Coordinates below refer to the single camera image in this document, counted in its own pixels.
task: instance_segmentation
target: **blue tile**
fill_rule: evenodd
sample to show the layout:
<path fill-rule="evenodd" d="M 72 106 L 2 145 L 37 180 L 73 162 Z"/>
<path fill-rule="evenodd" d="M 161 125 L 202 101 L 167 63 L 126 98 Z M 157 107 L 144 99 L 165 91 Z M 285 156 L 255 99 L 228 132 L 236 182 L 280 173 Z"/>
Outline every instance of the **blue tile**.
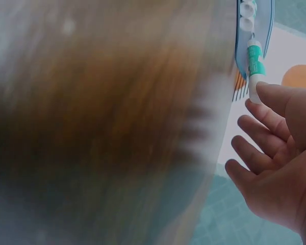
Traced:
<path fill-rule="evenodd" d="M 211 209 L 216 215 L 221 214 L 226 210 L 225 205 L 223 204 L 223 201 L 219 201 L 211 205 Z"/>

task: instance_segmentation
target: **finger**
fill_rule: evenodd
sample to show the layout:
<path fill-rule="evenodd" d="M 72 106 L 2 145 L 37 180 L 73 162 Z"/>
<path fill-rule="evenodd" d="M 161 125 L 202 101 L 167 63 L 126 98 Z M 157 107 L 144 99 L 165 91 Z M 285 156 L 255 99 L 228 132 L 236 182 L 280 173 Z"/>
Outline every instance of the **finger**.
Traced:
<path fill-rule="evenodd" d="M 274 157 L 280 147 L 286 144 L 250 116 L 241 116 L 238 119 L 238 125 L 271 158 Z"/>
<path fill-rule="evenodd" d="M 295 93 L 294 88 L 259 82 L 256 90 L 264 105 L 285 117 L 288 101 Z"/>
<path fill-rule="evenodd" d="M 286 120 L 265 105 L 258 105 L 247 100 L 245 103 L 248 111 L 275 136 L 287 141 L 290 136 Z"/>
<path fill-rule="evenodd" d="M 236 160 L 229 160 L 225 164 L 225 170 L 244 198 L 246 198 L 247 189 L 250 186 L 250 182 L 254 180 L 256 175 L 245 169 Z"/>
<path fill-rule="evenodd" d="M 238 156 L 244 161 L 249 170 L 254 174 L 259 175 L 265 170 L 278 169 L 278 167 L 272 163 L 272 159 L 270 157 L 258 151 L 242 136 L 234 137 L 231 141 L 231 145 L 237 152 Z"/>

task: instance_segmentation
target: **white cap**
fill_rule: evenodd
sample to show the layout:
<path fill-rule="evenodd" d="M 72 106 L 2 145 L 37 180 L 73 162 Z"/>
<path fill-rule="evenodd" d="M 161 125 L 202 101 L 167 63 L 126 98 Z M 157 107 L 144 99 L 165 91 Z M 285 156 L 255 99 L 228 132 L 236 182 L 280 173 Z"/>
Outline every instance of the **white cap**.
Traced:
<path fill-rule="evenodd" d="M 241 17 L 239 19 L 239 27 L 245 32 L 252 32 L 254 30 L 254 18 L 244 18 Z"/>
<path fill-rule="evenodd" d="M 253 3 L 241 3 L 240 4 L 240 15 L 244 18 L 250 18 L 255 16 L 256 6 Z"/>

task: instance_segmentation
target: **tiled floor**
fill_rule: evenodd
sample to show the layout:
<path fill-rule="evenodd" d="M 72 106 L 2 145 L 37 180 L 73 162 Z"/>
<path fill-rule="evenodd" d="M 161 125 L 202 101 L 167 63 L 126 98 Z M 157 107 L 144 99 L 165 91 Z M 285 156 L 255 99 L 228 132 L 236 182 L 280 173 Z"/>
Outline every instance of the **tiled floor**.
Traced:
<path fill-rule="evenodd" d="M 269 82 L 280 84 L 290 67 L 306 64 L 306 0 L 275 0 L 275 21 L 278 23 L 273 29 L 265 63 Z M 191 245 L 302 244 L 296 233 L 251 213 L 225 173 L 227 159 L 240 161 L 230 141 L 237 134 L 247 138 L 236 124 L 238 117 L 247 113 L 243 100 L 233 103 L 216 175 Z"/>

